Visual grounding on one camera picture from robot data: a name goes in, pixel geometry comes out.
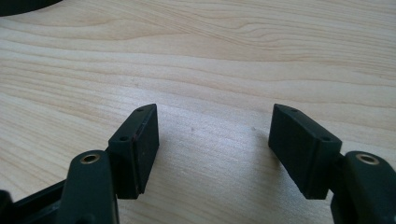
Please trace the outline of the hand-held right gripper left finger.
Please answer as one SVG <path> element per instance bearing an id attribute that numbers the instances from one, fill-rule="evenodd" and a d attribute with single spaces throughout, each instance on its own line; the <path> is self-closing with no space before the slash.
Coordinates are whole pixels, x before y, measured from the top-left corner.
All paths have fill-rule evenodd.
<path id="1" fill-rule="evenodd" d="M 145 192 L 159 145 L 155 104 L 134 110 L 108 140 L 106 152 L 119 199 L 137 199 Z"/>

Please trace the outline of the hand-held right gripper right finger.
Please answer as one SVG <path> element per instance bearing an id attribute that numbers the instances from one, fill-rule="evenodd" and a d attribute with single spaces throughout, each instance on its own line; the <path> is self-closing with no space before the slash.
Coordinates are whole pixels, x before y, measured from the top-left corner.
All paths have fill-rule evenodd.
<path id="1" fill-rule="evenodd" d="M 302 111 L 275 104 L 268 146 L 306 199 L 323 200 L 342 141 Z"/>

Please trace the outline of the black round object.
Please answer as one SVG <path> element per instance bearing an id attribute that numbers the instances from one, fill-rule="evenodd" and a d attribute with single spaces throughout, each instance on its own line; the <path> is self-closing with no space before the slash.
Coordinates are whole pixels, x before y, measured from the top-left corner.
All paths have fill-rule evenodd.
<path id="1" fill-rule="evenodd" d="M 0 0 L 0 17 L 39 10 L 61 1 L 62 0 Z"/>

